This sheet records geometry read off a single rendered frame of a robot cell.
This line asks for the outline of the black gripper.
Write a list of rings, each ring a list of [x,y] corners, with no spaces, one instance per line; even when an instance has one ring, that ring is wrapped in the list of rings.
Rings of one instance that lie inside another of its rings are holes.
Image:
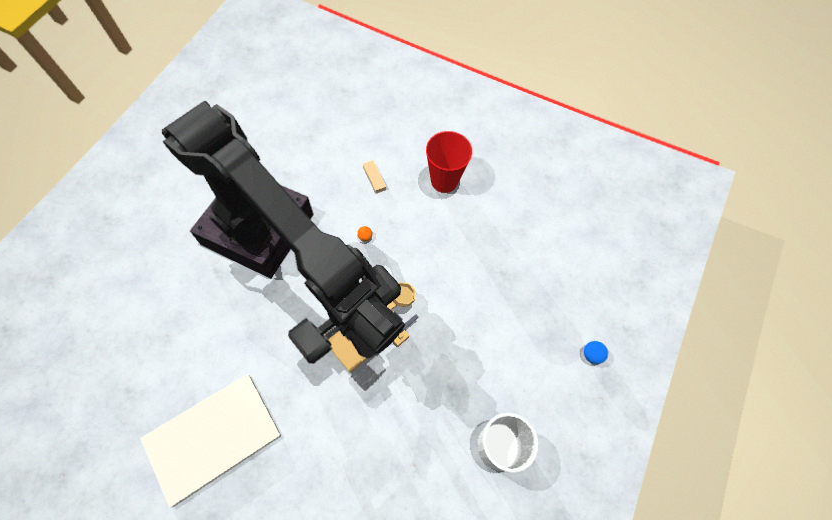
[[[375,277],[381,284],[381,287],[373,294],[387,306],[400,296],[401,286],[384,266],[375,265],[373,268],[377,272]],[[314,364],[333,349],[329,338],[340,331],[339,328],[346,323],[347,319],[340,324],[328,311],[327,313],[330,319],[318,328],[308,318],[304,318],[288,330],[288,338],[308,364]]]

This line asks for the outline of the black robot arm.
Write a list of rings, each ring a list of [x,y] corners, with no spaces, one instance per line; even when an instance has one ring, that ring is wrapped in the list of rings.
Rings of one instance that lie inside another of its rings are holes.
[[[347,319],[339,330],[359,355],[371,358],[398,337],[405,323],[373,294],[381,287],[377,272],[358,248],[322,232],[299,208],[232,114],[203,101],[162,134],[173,156],[206,179],[216,197],[209,218],[229,243],[259,251],[272,228],[293,251],[307,288],[340,324]]]

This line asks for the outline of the red plastic cup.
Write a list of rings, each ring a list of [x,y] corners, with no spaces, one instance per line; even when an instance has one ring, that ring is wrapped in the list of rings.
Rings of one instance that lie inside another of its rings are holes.
[[[471,159],[472,147],[462,134],[443,131],[429,139],[426,155],[433,188],[449,193],[457,187]]]

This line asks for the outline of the white mug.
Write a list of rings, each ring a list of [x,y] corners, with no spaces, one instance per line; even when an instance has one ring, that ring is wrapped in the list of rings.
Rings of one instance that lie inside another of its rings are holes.
[[[502,413],[489,421],[478,439],[482,461],[496,471],[515,472],[527,468],[538,451],[532,426],[515,413]]]

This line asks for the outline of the blue ball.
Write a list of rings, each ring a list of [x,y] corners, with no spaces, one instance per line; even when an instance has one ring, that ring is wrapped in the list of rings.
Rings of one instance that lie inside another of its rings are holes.
[[[606,361],[608,354],[608,349],[605,345],[598,341],[589,342],[584,348],[585,358],[593,364]]]

